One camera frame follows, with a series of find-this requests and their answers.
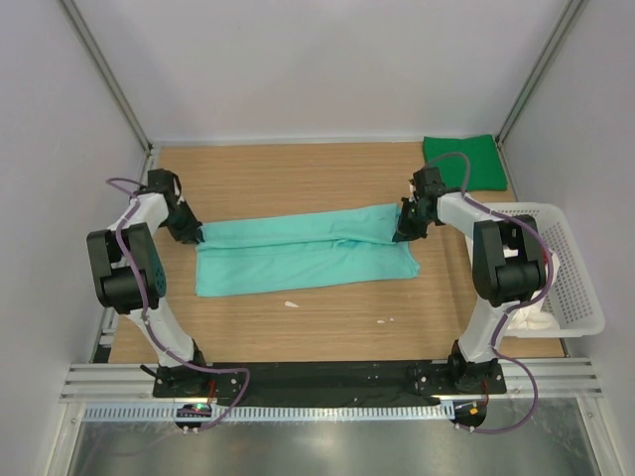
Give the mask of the teal t-shirt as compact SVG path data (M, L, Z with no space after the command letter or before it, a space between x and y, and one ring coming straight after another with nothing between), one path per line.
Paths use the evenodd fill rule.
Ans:
M395 204L206 223L195 292L221 298L385 280L420 270L396 243Z

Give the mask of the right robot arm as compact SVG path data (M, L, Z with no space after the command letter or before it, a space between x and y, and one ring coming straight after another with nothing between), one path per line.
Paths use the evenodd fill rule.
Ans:
M553 281L549 246L530 215L509 216L450 188L438 168L424 167L410 180L393 235L396 243L424 239L431 225L449 225L472 242L471 275L477 301L468 326L444 363L423 369L419 389L476 394L494 384L500 340L511 316L541 299Z

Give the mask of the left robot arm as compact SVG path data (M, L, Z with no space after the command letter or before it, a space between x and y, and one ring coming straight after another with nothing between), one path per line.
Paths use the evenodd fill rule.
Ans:
M199 397L210 377L195 341L179 325L167 302L167 278L154 241L165 227L185 245L203 241L201 222L183 195L179 177L165 169L147 173L137 188L128 178L110 178L111 186L129 197L123 215L109 227L86 237L95 293L105 308L129 318L149 341L158 357L153 396Z

